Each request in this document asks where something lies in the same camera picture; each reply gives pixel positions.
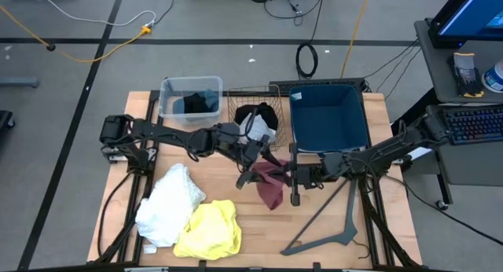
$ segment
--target metal wire basket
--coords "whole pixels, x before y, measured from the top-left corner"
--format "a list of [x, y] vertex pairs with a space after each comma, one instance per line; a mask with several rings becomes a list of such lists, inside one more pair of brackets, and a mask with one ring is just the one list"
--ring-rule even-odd
[[286, 143], [285, 120], [281, 107], [280, 88], [275, 85], [232, 88], [227, 91], [229, 121], [233, 122], [236, 110], [244, 105], [259, 105], [266, 102], [277, 117], [276, 141], [270, 144], [270, 150], [276, 151]]

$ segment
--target monitor screen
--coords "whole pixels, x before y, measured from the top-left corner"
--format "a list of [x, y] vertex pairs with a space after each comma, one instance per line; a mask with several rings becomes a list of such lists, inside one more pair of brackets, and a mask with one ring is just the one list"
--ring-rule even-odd
[[465, 0], [439, 35], [466, 39], [503, 38], [503, 0]]

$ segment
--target wooden tabletop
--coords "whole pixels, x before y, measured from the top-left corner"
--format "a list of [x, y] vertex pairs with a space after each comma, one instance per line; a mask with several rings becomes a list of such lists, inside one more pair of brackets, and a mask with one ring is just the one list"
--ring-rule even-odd
[[[370, 138], [372, 144], [375, 145], [391, 137], [384, 97], [382, 94], [363, 94], [363, 97]], [[285, 118], [284, 127], [289, 143], [292, 141], [289, 103], [287, 97], [281, 100]], [[125, 113], [136, 118], [144, 118], [148, 103], [149, 92], [131, 92], [127, 100]], [[221, 122], [229, 121], [225, 97], [220, 119]], [[164, 125], [190, 130], [168, 119], [164, 120]], [[289, 160], [288, 143], [273, 154], [277, 158]], [[316, 163], [318, 162], [318, 158], [313, 155], [303, 155], [299, 156], [299, 162]], [[232, 200], [237, 208], [237, 223], [243, 231], [240, 252], [238, 255], [229, 258], [208, 261], [208, 266], [309, 268], [313, 266], [314, 262], [319, 262], [323, 268], [372, 268], [370, 258], [358, 258], [365, 256], [367, 250], [352, 242], [348, 246], [325, 244], [321, 247], [291, 256], [282, 256], [280, 254], [280, 251], [288, 245], [290, 240], [334, 192], [335, 188], [340, 185], [343, 180], [342, 178], [335, 183], [325, 183], [323, 190], [303, 190], [299, 188], [301, 205], [297, 208], [290, 205], [290, 189], [285, 187], [283, 204], [277, 209], [270, 211], [259, 198], [254, 184], [245, 185], [242, 190], [236, 189], [236, 179], [239, 176], [236, 164], [222, 155], [215, 154], [201, 159], [199, 163], [196, 163], [187, 157], [184, 149], [170, 145], [161, 145], [156, 163], [155, 179], [157, 180], [162, 177], [171, 166], [177, 163], [182, 163], [189, 168], [192, 180], [207, 194], [207, 199], [204, 203], [209, 203], [212, 200], [228, 199]], [[119, 162], [110, 167], [101, 207], [113, 188], [116, 187], [126, 174], [125, 170], [125, 162]], [[396, 166], [390, 169], [389, 175], [402, 179], [400, 169]], [[103, 249], [113, 241], [123, 227], [131, 183], [132, 179], [128, 180], [116, 192], [112, 198], [112, 202], [108, 206], [103, 229]], [[381, 179], [380, 186], [390, 231], [395, 235], [400, 245], [409, 253], [410, 257], [416, 262], [421, 263], [419, 247], [409, 210], [409, 202], [404, 187], [397, 182], [385, 178]], [[299, 244], [315, 241], [343, 231], [348, 192], [349, 184], [340, 191], [332, 203], [304, 233], [298, 241]], [[88, 260], [97, 258], [97, 228], [100, 217], [101, 213], [97, 219]], [[363, 208], [358, 191], [354, 201], [353, 218], [358, 230], [358, 234], [354, 239], [359, 243], [368, 244]], [[377, 232], [376, 242], [380, 262], [384, 263], [381, 236], [378, 230], [375, 231]], [[130, 235], [130, 250], [127, 252], [127, 259], [130, 259], [132, 256], [135, 236], [136, 231], [134, 230]], [[143, 266], [197, 266], [198, 259], [177, 258], [173, 255], [172, 248], [159, 248], [156, 254], [142, 254], [140, 264]]]

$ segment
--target computer monitor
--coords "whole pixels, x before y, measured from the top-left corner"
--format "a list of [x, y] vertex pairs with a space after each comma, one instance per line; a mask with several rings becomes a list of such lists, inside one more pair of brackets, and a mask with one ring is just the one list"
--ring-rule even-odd
[[437, 48], [466, 40], [503, 40], [503, 0], [449, 0], [430, 22]]

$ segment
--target keyboard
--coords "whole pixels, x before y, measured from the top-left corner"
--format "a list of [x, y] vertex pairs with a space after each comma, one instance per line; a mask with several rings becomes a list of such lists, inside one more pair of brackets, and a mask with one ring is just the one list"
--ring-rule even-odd
[[503, 140], [503, 105], [448, 108], [443, 119], [454, 145]]
[[309, 79], [309, 80], [289, 80], [280, 82], [270, 82], [269, 85], [277, 85], [280, 88], [282, 96], [290, 95], [290, 89], [299, 86], [313, 86], [313, 85], [328, 85], [328, 84], [344, 84], [354, 86], [358, 91], [366, 92], [367, 85], [363, 78], [356, 79]]

